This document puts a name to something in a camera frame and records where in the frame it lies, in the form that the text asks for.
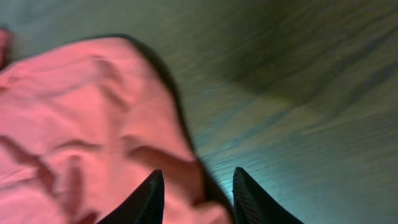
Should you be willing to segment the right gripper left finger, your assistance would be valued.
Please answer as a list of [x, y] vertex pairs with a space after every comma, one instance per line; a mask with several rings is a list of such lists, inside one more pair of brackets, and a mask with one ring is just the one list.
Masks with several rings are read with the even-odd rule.
[[164, 178], [157, 169], [98, 224], [162, 224], [163, 214]]

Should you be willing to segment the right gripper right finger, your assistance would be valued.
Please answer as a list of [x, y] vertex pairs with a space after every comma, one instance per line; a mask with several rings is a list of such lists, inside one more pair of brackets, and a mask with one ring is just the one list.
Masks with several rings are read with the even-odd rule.
[[303, 224], [276, 202], [242, 167], [233, 175], [236, 222], [240, 224]]

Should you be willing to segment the red t-shirt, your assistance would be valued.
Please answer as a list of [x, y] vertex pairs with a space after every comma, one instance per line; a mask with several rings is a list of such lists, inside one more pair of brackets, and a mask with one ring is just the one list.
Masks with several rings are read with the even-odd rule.
[[97, 223], [154, 171], [162, 223], [231, 223], [155, 68], [123, 37], [1, 65], [1, 222]]

